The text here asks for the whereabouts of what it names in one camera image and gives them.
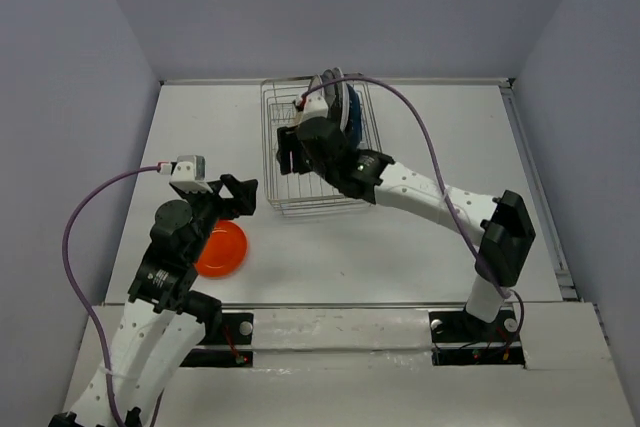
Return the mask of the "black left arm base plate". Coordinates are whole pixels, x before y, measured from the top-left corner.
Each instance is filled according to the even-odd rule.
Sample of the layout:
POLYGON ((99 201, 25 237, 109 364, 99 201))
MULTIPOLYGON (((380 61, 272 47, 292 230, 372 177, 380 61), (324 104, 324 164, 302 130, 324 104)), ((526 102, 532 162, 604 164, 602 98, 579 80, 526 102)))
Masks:
POLYGON ((183 368, 250 368, 254 314, 248 311, 224 311, 221 325, 207 333, 185 357, 183 368))

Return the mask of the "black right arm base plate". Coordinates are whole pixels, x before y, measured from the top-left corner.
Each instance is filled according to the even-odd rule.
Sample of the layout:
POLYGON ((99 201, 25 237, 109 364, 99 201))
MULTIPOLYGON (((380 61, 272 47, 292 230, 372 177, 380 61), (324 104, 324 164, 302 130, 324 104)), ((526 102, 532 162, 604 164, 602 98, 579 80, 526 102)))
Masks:
POLYGON ((525 365, 519 321, 512 310, 501 310, 492 323, 462 310, 430 312, 429 321, 436 367, 525 365))

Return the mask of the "teal plate with white blossoms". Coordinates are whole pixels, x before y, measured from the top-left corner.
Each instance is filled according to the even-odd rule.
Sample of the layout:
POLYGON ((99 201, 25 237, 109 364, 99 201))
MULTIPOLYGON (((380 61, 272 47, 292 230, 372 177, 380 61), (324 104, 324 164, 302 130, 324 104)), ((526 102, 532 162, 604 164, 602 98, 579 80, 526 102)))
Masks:
MULTIPOLYGON (((326 69, 321 74, 321 79, 323 83, 326 83, 330 80, 335 79, 335 70, 334 69, 326 69)), ((329 107, 328 118, 337 124, 341 122, 342 119, 342 101, 343 95, 341 91, 341 84, 336 83, 329 85, 324 88, 324 98, 329 107)))

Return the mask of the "white plate with orange sunburst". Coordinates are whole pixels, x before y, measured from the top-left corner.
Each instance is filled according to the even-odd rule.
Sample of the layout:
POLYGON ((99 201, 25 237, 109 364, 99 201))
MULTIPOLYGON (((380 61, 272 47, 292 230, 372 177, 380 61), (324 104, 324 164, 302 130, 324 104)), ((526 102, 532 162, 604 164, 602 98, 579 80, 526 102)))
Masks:
POLYGON ((316 74, 311 78, 308 86, 308 90, 310 91, 310 94, 307 95, 308 100, 326 100, 325 89, 321 88, 325 80, 326 78, 322 74, 316 74))

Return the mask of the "dark blue leaf-shaped plate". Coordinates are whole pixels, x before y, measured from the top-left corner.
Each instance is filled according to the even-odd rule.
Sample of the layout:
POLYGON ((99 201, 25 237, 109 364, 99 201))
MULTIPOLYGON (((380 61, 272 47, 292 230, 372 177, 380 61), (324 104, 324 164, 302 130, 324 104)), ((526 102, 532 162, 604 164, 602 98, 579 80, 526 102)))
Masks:
POLYGON ((349 117, 345 134, 349 145, 357 149, 362 141, 362 110, 360 98, 351 85, 347 86, 349 97, 349 117))

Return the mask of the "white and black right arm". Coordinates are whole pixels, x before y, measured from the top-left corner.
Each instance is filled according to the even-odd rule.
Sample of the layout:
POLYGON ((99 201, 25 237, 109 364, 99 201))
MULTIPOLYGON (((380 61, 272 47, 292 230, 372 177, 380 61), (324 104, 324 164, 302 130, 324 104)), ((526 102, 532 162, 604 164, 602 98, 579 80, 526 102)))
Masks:
POLYGON ((276 131, 283 175, 313 172, 344 196, 398 209, 460 234, 476 277, 460 315, 462 331, 482 339, 497 325, 536 238, 527 206, 511 190, 476 194, 417 173, 382 152, 357 148, 326 118, 276 131))

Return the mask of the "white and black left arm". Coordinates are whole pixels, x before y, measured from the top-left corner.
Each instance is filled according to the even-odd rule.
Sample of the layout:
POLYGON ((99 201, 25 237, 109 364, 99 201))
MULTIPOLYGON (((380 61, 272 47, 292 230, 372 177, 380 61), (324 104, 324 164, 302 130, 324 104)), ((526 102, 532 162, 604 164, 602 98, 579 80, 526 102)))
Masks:
POLYGON ((171 377, 194 347, 220 333, 222 304, 193 290, 195 265, 220 221, 254 214, 258 182, 230 174, 206 181, 180 163, 170 169, 177 197, 156 210, 113 338, 72 287, 94 324, 102 361, 79 399, 51 418, 53 426, 155 425, 171 377))

